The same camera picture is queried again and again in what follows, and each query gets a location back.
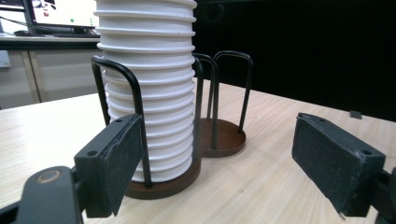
dark wall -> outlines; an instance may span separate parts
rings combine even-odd
[[[198,1],[195,52],[255,63],[253,89],[396,121],[396,1]],[[245,85],[244,63],[221,81]]]

brown round base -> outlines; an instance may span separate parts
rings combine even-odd
[[[161,199],[181,192],[190,186],[201,171],[201,160],[192,161],[190,168],[181,176],[166,181],[153,183],[146,188],[144,183],[132,181],[126,191],[126,196],[136,199]]]
[[[245,147],[246,134],[239,133],[238,126],[223,119],[218,119],[217,148],[212,148],[212,119],[201,119],[199,151],[201,157],[219,158],[231,156]]]

screw hole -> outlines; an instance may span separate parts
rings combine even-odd
[[[362,153],[366,156],[371,156],[373,153],[371,151],[363,150]]]
[[[97,151],[89,151],[88,152],[88,156],[94,156],[94,155],[96,155],[96,153],[98,153]]]
[[[61,172],[58,170],[47,171],[46,173],[40,175],[36,180],[40,184],[46,184],[55,180],[61,176]]]

cup stack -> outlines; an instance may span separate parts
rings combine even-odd
[[[192,0],[96,0],[98,48],[140,84],[153,182],[177,178],[191,165],[195,7]],[[127,80],[108,69],[103,76],[111,120],[134,113]],[[133,181],[144,181],[141,164]]]

light wood surface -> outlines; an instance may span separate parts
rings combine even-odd
[[[239,123],[243,94],[220,86],[220,119]],[[177,195],[153,201],[125,197],[117,217],[85,223],[374,223],[373,208],[366,218],[343,220],[291,158],[299,112],[328,119],[384,152],[388,172],[396,166],[396,123],[352,119],[345,111],[252,91],[242,152],[203,159],[197,180]],[[104,127],[95,94],[0,111],[0,207],[16,202],[35,172],[72,167],[74,155]]]

